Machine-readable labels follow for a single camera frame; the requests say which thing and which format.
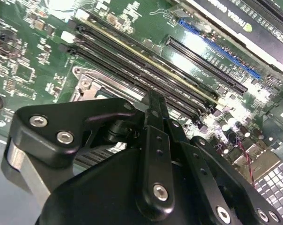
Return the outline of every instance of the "screw hole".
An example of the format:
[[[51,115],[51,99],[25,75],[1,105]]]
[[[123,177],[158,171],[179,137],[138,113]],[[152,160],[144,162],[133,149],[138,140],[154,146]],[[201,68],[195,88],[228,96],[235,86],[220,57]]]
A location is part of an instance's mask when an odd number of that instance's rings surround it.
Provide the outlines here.
[[[206,170],[204,170],[203,168],[201,168],[200,171],[201,171],[201,173],[203,173],[205,176],[207,176]]]
[[[162,155],[164,154],[164,152],[161,151],[160,149],[158,149],[158,150],[156,151],[156,153],[157,153],[159,156],[162,156]]]

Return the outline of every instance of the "microchip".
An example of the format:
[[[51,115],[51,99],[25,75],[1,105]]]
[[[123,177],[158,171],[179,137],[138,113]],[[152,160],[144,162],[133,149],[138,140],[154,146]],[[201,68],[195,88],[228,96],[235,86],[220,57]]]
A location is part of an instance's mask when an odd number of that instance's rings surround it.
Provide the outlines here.
[[[54,32],[54,28],[49,26],[49,25],[47,25],[45,30],[47,31],[47,35],[49,35],[49,36],[51,36]]]
[[[34,22],[34,27],[35,27],[36,29],[38,29],[38,30],[43,30],[44,27],[45,27],[45,24],[44,24],[44,22],[42,22],[42,21],[35,20],[35,22]]]
[[[124,20],[124,19],[122,19],[122,18],[119,18],[119,19],[118,19],[118,22],[119,22],[119,24],[124,25],[125,20]]]
[[[35,14],[31,14],[31,18],[32,18],[33,20],[37,20],[38,16],[35,15]]]
[[[46,52],[49,52],[49,51],[51,50],[51,48],[45,46],[45,47],[44,47],[44,50],[45,50]]]
[[[245,121],[247,122],[247,123],[249,123],[249,122],[251,122],[251,118],[249,118],[249,117],[247,117],[246,119],[245,119]]]
[[[111,13],[109,13],[107,15],[106,19],[107,19],[108,23],[110,23],[113,26],[117,23],[117,21],[120,20],[115,15],[112,15]]]
[[[154,50],[155,52],[157,52],[157,53],[160,53],[160,52],[161,52],[161,47],[158,46],[158,45],[155,45],[155,46],[153,46],[153,50]]]
[[[251,84],[253,84],[253,85],[255,85],[255,84],[257,84],[258,83],[258,80],[256,80],[256,79],[254,79],[252,82],[251,82]]]
[[[273,149],[277,149],[277,148],[279,148],[280,147],[280,145],[277,143],[277,142],[275,142],[273,145],[272,145],[272,148]]]
[[[236,96],[235,95],[230,95],[230,98],[231,99],[236,99]]]
[[[153,47],[153,44],[152,44],[152,42],[149,39],[145,39],[143,41],[143,45],[146,46],[147,48],[152,48]]]
[[[222,88],[222,87],[218,87],[217,90],[221,93],[221,94],[226,94],[227,93],[227,90],[225,88]]]

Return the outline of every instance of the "black ram slot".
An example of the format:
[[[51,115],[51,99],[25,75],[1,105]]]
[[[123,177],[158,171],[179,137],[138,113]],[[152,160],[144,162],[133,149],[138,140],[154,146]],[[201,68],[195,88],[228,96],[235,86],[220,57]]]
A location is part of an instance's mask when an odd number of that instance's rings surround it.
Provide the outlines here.
[[[154,87],[157,88],[159,92],[161,92],[164,96],[166,96],[168,99],[174,99],[181,107],[187,107],[190,109],[190,111],[197,111],[198,109],[202,112],[205,111],[205,108],[196,105],[195,103],[189,101],[185,97],[182,98],[182,96],[176,92],[170,91],[170,89],[173,89],[172,87],[168,86],[167,84],[163,84],[162,82],[157,82],[155,79],[150,79],[151,76],[138,73],[138,68],[134,67],[133,65],[127,63],[124,59],[118,58],[117,55],[109,52],[105,48],[102,48],[95,43],[89,43],[89,45],[84,46],[87,49],[92,49],[92,51],[96,51],[98,55],[101,56],[101,58],[106,58],[106,61],[109,63],[110,61],[115,63],[116,65],[122,66],[122,71],[125,71],[126,74],[130,76],[139,77],[140,79],[144,80],[145,82],[152,84]]]
[[[213,91],[212,89],[210,89],[208,86],[204,85],[203,83],[200,83],[199,81],[197,81],[196,79],[191,77],[188,73],[182,71],[181,69],[179,69],[178,67],[176,67],[175,65],[170,63],[169,61],[166,61],[165,59],[163,59],[161,56],[159,56],[159,55],[155,54],[154,52],[152,52],[151,50],[145,48],[142,44],[135,41],[134,39],[132,39],[131,37],[129,37],[125,33],[122,33],[121,31],[119,31],[115,27],[111,26],[106,21],[102,20],[101,18],[94,16],[90,12],[87,12],[87,13],[90,14],[89,20],[90,19],[95,20],[98,23],[100,23],[101,25],[109,28],[109,29],[106,30],[107,32],[113,33],[114,36],[117,36],[121,40],[123,39],[125,43],[130,43],[130,45],[137,46],[138,48],[140,48],[141,50],[143,50],[144,52],[149,54],[151,56],[152,60],[155,61],[156,63],[159,63],[161,66],[164,66],[164,67],[165,67],[165,65],[167,65],[166,69],[168,69],[170,71],[178,71],[180,73],[180,74],[176,73],[178,76],[180,76],[181,78],[183,78],[184,80],[186,80],[187,82],[192,84],[193,86],[197,87],[203,93],[211,96],[213,99],[219,98],[219,95],[215,91]],[[84,26],[83,25],[77,25],[77,23],[75,21],[71,21],[71,20],[69,21],[68,24],[69,24],[70,28],[77,29],[81,33],[85,33],[85,34],[88,34],[88,35],[91,35],[91,36],[97,35],[98,38],[102,38],[103,40],[108,42],[108,44],[114,44],[115,46],[118,46],[118,43],[112,43],[113,42],[112,40],[108,39],[106,36],[104,36],[100,32],[93,30],[91,27],[86,26],[85,24],[84,24]],[[201,98],[201,99],[204,100],[204,98],[197,93],[193,93],[193,96],[195,98]]]
[[[134,79],[130,79],[130,77],[132,77],[132,75],[127,72],[124,69],[120,69],[117,68],[116,66],[112,65],[110,62],[105,61],[102,58],[99,58],[98,56],[96,56],[95,54],[93,54],[90,51],[86,51],[84,49],[69,49],[67,46],[65,45],[61,45],[60,49],[64,52],[71,52],[72,54],[78,55],[80,57],[83,57],[87,60],[92,61],[95,65],[97,65],[99,68],[103,69],[104,71],[109,71],[112,74],[118,75],[119,77],[122,78],[122,80],[125,80],[128,84],[137,87],[138,89],[140,89],[143,92],[147,92],[148,90],[152,89],[152,87],[150,87],[149,85],[146,85],[144,83],[138,83],[138,85],[136,85],[137,80]],[[174,95],[172,95],[171,92],[169,93],[165,93],[165,90],[162,88],[154,88],[157,92],[163,94],[166,98],[167,98],[167,102],[170,106],[172,106],[172,108],[174,109],[179,109],[178,112],[187,115],[188,117],[192,118],[198,118],[198,114],[197,114],[197,109],[196,108],[192,108],[188,105],[185,105],[182,103],[182,101],[175,97]]]
[[[196,67],[202,69],[203,71],[207,72],[209,75],[215,77],[222,84],[232,88],[238,94],[243,95],[246,91],[248,91],[248,88],[246,88],[244,85],[231,78],[229,75],[224,73],[219,68],[215,67],[213,64],[207,62],[201,56],[197,55],[196,53],[192,52],[190,49],[186,48],[183,44],[181,44],[174,38],[169,37],[166,42],[166,45],[171,47],[173,51],[175,51],[179,55],[188,59]]]
[[[91,40],[86,39],[85,37],[80,37],[80,45],[88,48],[88,49],[92,49],[93,51],[96,51],[98,54],[102,55],[102,57],[106,57],[107,59],[114,61],[115,63],[117,63],[118,65],[121,65],[123,68],[125,68],[128,72],[130,72],[131,74],[134,74],[136,76],[139,76],[141,78],[143,78],[144,80],[147,80],[149,83],[155,83],[156,86],[160,86],[160,88],[165,89],[166,92],[168,92],[169,88],[173,89],[173,92],[169,92],[169,94],[173,94],[175,96],[177,96],[179,99],[182,99],[181,101],[184,101],[186,104],[190,105],[190,107],[196,109],[196,108],[200,108],[199,105],[196,105],[195,102],[191,102],[190,100],[188,100],[189,98],[186,97],[186,94],[182,94],[180,95],[178,92],[176,92],[176,88],[177,89],[181,89],[180,86],[178,86],[176,83],[173,82],[168,82],[165,79],[165,76],[156,73],[154,71],[151,70],[147,70],[147,71],[143,71],[144,69],[148,69],[146,67],[146,65],[143,65],[142,63],[135,61],[134,59],[130,59],[132,61],[132,63],[129,63],[129,60],[126,57],[120,57],[119,55],[116,55],[110,51],[108,51],[107,49],[97,45],[96,43],[93,43]],[[165,85],[162,86],[162,82],[157,81],[156,79],[150,79],[151,75],[155,75],[156,77],[159,77],[164,83]],[[202,102],[201,99],[196,99],[198,102],[204,104],[205,102]]]

